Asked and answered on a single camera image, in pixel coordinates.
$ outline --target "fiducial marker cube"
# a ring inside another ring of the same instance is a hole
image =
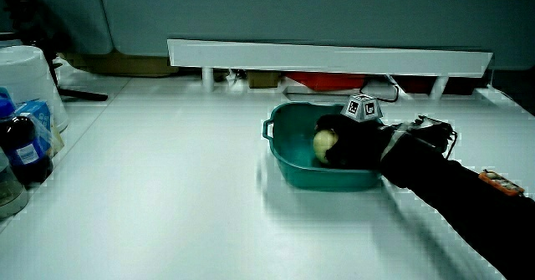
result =
[[[383,117],[377,99],[367,94],[349,96],[348,103],[344,106],[341,113],[358,122]]]

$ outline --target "white tabletop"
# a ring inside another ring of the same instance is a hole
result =
[[[279,89],[208,94],[200,78],[63,77],[110,99],[65,103],[54,173],[3,221],[1,278],[473,278],[409,227],[384,187],[289,186],[262,138],[288,101]],[[381,105],[387,124],[449,120],[461,133],[453,159],[535,187],[535,121],[498,92]]]

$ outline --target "black bottle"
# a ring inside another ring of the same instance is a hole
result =
[[[28,117],[16,116],[9,99],[0,99],[0,147],[23,185],[43,183],[52,173],[52,160],[38,142],[35,125]]]

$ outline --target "yellow ball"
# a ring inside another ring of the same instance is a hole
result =
[[[325,152],[333,147],[336,141],[338,141],[338,135],[332,130],[320,130],[316,133],[314,136],[313,147],[316,158],[318,158],[320,162],[324,164],[329,163],[325,159]]]

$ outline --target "white bucket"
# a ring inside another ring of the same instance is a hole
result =
[[[41,49],[33,46],[0,48],[0,86],[6,87],[15,104],[45,100],[58,131],[69,124],[69,116]]]

